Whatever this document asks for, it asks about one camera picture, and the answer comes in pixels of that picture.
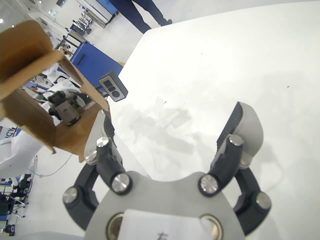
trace white cable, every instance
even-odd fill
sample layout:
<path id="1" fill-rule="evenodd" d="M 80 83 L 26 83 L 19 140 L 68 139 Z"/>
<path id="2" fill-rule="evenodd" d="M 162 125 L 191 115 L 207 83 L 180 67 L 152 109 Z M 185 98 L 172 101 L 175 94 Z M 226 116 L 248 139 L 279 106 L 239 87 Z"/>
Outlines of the white cable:
<path id="1" fill-rule="evenodd" d="M 49 177 L 49 176 L 52 176 L 53 174 L 57 173 L 59 170 L 61 170 L 63 168 L 64 165 L 67 164 L 67 162 L 69 161 L 69 159 L 72 157 L 73 154 L 71 154 L 71 156 L 67 159 L 67 161 L 57 170 L 55 171 L 54 173 L 50 174 L 50 175 L 43 175 L 43 174 L 37 174 L 35 172 L 33 172 L 31 169 L 29 169 L 31 172 L 33 172 L 35 175 L 39 176 L 39 178 L 42 178 L 42 177 Z"/>

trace silver bolt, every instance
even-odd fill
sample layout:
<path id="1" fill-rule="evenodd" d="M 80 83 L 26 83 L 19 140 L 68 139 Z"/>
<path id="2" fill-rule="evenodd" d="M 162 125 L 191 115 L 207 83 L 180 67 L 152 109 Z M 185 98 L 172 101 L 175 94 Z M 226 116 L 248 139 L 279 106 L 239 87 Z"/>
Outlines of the silver bolt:
<path id="1" fill-rule="evenodd" d="M 238 135 L 230 135 L 229 136 L 229 141 L 230 141 L 231 144 L 234 144 L 237 147 L 243 145 L 243 143 L 244 143 L 242 138 L 240 136 L 238 136 Z"/>
<path id="2" fill-rule="evenodd" d="M 96 162 L 97 159 L 97 150 L 90 150 L 84 152 L 85 160 L 88 164 L 92 164 Z"/>
<path id="3" fill-rule="evenodd" d="M 130 184 L 129 176 L 126 173 L 116 175 L 112 181 L 112 189 L 119 193 L 124 192 Z"/>
<path id="4" fill-rule="evenodd" d="M 219 188 L 217 180 L 209 174 L 206 174 L 201 178 L 200 186 L 205 193 L 210 195 L 215 194 Z"/>
<path id="5" fill-rule="evenodd" d="M 75 187 L 68 188 L 63 194 L 62 200 L 64 203 L 72 203 L 78 196 L 78 191 Z"/>
<path id="6" fill-rule="evenodd" d="M 256 203 L 262 208 L 262 209 L 270 209 L 271 208 L 271 199 L 270 197 L 264 193 L 259 192 L 256 198 Z"/>
<path id="7" fill-rule="evenodd" d="M 106 146 L 108 143 L 109 143 L 109 137 L 106 137 L 106 136 L 100 137 L 100 138 L 97 140 L 97 146 L 98 146 L 99 148 L 103 148 L 103 147 Z"/>

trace cardboard box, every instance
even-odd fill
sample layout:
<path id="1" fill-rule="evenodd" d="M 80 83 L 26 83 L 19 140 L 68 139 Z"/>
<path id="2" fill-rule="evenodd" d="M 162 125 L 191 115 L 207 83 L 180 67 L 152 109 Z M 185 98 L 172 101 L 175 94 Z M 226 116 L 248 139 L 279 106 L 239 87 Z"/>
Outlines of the cardboard box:
<path id="1" fill-rule="evenodd" d="M 0 120 L 9 118 L 53 153 L 56 153 L 55 147 L 60 148 L 78 155 L 82 162 L 84 148 L 98 111 L 105 109 L 111 119 L 109 104 L 62 52 L 52 48 L 47 34 L 33 20 L 0 33 Z M 63 123 L 55 126 L 53 118 L 20 89 L 35 75 L 57 62 L 81 85 L 80 91 L 95 101 L 93 106 L 80 111 L 81 119 L 72 126 Z"/>

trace dark blue pants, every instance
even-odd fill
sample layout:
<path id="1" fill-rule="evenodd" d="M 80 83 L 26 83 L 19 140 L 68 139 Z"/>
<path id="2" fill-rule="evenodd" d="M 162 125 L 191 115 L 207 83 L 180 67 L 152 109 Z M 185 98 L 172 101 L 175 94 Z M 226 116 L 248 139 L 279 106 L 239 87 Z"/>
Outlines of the dark blue pants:
<path id="1" fill-rule="evenodd" d="M 142 16 L 139 14 L 132 1 L 136 2 L 144 10 L 148 11 L 159 25 L 165 25 L 166 20 L 163 18 L 162 13 L 152 0 L 109 0 L 109 2 L 112 3 L 126 19 L 128 19 L 142 33 L 145 33 L 151 29 L 151 27 L 143 21 Z"/>

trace white table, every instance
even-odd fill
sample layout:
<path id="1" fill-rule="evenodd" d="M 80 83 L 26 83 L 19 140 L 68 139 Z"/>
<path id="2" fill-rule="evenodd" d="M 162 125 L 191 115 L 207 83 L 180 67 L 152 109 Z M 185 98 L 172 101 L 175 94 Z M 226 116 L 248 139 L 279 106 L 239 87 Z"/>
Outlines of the white table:
<path id="1" fill-rule="evenodd" d="M 273 208 L 248 239 L 318 239 L 320 2 L 232 11 L 148 31 L 110 102 L 116 132 L 153 179 L 209 170 L 237 101 L 264 144 L 251 165 Z M 233 204 L 234 181 L 225 190 Z"/>

